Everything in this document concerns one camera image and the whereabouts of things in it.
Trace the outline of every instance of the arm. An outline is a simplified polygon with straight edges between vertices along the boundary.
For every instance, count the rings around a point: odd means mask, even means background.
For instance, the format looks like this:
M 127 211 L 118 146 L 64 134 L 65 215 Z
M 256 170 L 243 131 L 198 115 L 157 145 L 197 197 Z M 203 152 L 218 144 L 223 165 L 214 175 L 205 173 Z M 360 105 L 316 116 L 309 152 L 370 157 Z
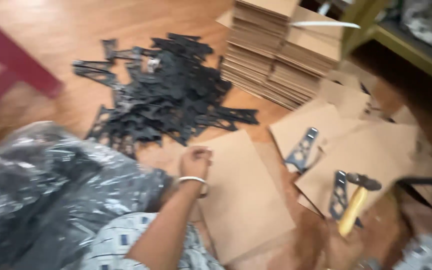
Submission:
M 193 146 L 181 157 L 181 175 L 205 179 L 210 166 L 211 150 Z M 126 254 L 151 270 L 177 269 L 186 235 L 186 223 L 203 184 L 188 180 L 163 206 L 158 216 Z

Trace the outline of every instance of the hammer head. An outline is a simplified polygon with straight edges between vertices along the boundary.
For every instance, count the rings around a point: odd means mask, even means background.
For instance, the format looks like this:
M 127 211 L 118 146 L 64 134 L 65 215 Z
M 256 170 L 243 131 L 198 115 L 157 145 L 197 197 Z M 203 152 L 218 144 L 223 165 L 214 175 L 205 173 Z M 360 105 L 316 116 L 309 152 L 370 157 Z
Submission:
M 355 185 L 366 188 L 368 191 L 378 191 L 382 188 L 381 183 L 375 179 L 371 179 L 368 175 L 347 173 L 346 181 Z

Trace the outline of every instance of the wooden floor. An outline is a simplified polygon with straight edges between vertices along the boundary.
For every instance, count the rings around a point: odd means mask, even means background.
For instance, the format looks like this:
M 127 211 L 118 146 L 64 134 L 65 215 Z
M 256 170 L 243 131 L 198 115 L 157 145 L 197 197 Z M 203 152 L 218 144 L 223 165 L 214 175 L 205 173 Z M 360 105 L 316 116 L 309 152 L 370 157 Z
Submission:
M 108 87 L 72 73 L 73 60 L 103 60 L 101 39 L 117 38 L 120 49 L 137 45 L 147 47 L 150 37 L 164 37 L 167 32 L 202 36 L 202 42 L 214 48 L 208 65 L 215 66 L 225 50 L 227 29 L 214 20 L 227 10 L 231 0 L 0 0 L 0 27 L 30 52 L 66 86 L 55 100 L 48 100 L 20 83 L 0 101 L 0 140 L 9 132 L 39 120 L 53 120 L 83 138 L 93 122 L 100 104 L 111 106 Z M 371 61 L 353 59 L 371 69 Z M 113 72 L 123 83 L 129 78 L 120 63 Z M 391 81 L 381 77 L 376 85 L 383 108 L 392 113 L 408 100 Z M 259 109 L 260 126 L 240 124 L 253 141 L 272 142 L 267 126 L 289 111 L 270 101 L 258 99 L 239 89 L 228 94 L 225 106 Z M 432 141 L 432 114 L 410 104 Z M 197 141 L 218 137 L 224 130 L 210 128 Z M 171 163 L 174 142 L 164 139 L 164 148 L 150 145 L 138 151 L 142 162 L 162 168 Z M 323 221 L 297 203 L 298 192 L 286 174 L 285 199 L 297 224 L 296 241 L 284 248 L 229 266 L 231 269 L 293 269 L 311 265 L 324 242 Z M 383 197 L 364 216 L 365 255 L 375 257 L 386 266 L 400 256 L 410 232 L 397 208 L 394 196 Z

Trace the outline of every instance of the yellow wooden hammer handle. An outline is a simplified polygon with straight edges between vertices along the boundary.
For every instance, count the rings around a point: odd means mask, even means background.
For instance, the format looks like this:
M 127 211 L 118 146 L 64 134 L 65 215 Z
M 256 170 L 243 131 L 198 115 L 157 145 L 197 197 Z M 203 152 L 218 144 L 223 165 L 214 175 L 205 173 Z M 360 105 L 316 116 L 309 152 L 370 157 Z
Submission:
M 367 198 L 368 190 L 362 186 L 358 186 L 338 224 L 339 233 L 343 237 L 346 237 L 353 229 L 354 223 L 360 215 Z

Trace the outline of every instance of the patterned shirt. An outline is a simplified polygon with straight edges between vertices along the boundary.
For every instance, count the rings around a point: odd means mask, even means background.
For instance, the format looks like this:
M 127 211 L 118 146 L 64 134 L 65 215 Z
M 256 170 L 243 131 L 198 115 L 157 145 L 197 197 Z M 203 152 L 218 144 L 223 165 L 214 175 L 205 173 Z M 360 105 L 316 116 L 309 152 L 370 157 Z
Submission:
M 146 270 L 144 264 L 124 256 L 147 230 L 157 213 L 132 213 L 112 220 L 97 234 L 91 250 L 84 256 L 81 270 Z M 204 248 L 198 230 L 186 227 L 183 253 L 178 269 L 224 270 Z

